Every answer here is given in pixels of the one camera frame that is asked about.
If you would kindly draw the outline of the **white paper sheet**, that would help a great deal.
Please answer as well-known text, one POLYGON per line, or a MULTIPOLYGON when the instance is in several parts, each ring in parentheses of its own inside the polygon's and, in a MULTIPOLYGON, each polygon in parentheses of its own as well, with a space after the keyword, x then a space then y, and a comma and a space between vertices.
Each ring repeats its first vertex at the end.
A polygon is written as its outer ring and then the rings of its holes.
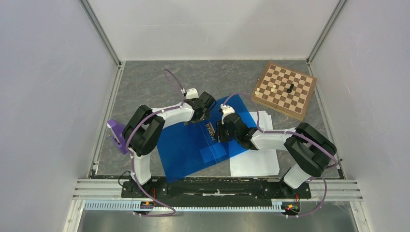
POLYGON ((280 167, 275 149, 246 150, 230 158, 232 177, 279 175, 280 167))

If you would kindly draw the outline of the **blue plastic folder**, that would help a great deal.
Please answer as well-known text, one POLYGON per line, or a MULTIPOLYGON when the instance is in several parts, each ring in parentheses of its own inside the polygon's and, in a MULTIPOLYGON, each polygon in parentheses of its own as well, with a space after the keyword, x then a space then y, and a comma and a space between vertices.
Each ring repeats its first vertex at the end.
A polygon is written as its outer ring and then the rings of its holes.
POLYGON ((178 123, 162 130, 157 149, 168 183, 246 151, 237 141, 212 141, 205 127, 211 122, 216 129, 216 122, 222 117, 219 108, 224 101, 225 98, 217 100, 209 119, 188 125, 178 123))

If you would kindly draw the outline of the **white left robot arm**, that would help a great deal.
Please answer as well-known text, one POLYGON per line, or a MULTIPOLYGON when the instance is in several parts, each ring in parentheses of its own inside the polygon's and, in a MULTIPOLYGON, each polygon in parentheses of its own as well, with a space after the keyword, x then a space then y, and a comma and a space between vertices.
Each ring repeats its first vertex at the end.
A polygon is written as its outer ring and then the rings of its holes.
POLYGON ((150 154, 157 146, 164 128, 178 123, 196 123, 210 118, 216 99, 204 91, 175 105, 150 108, 141 105, 126 124, 122 136, 130 153, 133 191, 140 197, 151 193, 150 154))

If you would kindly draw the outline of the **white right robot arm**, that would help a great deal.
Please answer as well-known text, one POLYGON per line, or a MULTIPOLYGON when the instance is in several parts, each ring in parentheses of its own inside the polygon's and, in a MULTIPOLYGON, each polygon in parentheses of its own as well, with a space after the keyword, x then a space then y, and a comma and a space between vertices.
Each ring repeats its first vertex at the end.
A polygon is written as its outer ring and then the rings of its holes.
POLYGON ((279 191, 292 197, 307 180, 319 178, 327 168, 338 165, 336 146, 306 122, 287 130, 263 130, 247 126, 240 115, 230 113, 216 124, 220 143, 236 141, 245 150, 288 151, 296 164, 281 178, 279 191))

